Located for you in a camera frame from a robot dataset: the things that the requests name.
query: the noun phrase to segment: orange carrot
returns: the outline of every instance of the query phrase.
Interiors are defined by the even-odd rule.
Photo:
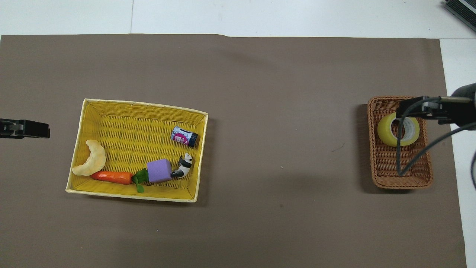
[[[91,175],[95,180],[120,183],[120,184],[131,184],[132,176],[134,174],[130,172],[112,172],[112,171],[98,171]]]

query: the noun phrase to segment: panda head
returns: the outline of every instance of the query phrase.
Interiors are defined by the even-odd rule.
[[[188,163],[190,163],[190,164],[191,164],[191,163],[192,163],[192,160],[193,160],[193,158],[192,158],[192,156],[191,156],[191,155],[189,155],[188,153],[185,153],[185,157],[183,158],[183,160],[185,160],[185,161],[187,161]]]

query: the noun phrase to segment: white table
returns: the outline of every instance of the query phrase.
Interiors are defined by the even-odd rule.
[[[440,0],[0,0],[0,34],[108,33],[437,38],[448,95],[476,82],[476,33]],[[476,132],[452,139],[466,262],[476,267]]]

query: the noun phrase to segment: brown basket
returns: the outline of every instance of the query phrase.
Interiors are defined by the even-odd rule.
[[[394,113],[401,100],[410,99],[410,96],[377,96],[368,102],[368,133],[370,137],[370,168],[374,184],[387,189],[415,189],[426,188],[433,182],[430,154],[427,151],[404,176],[397,174],[397,149],[383,143],[377,134],[378,122],[391,113]],[[426,121],[417,118],[420,124],[420,136],[410,145],[401,147],[402,169],[427,144]]]

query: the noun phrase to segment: brown paper sheet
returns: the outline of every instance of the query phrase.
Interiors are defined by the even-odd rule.
[[[424,190],[372,183],[366,103],[445,95],[438,40],[2,36],[3,267],[463,267],[450,140]],[[195,204],[64,191],[84,98],[209,113]],[[429,122],[429,140],[449,131]]]

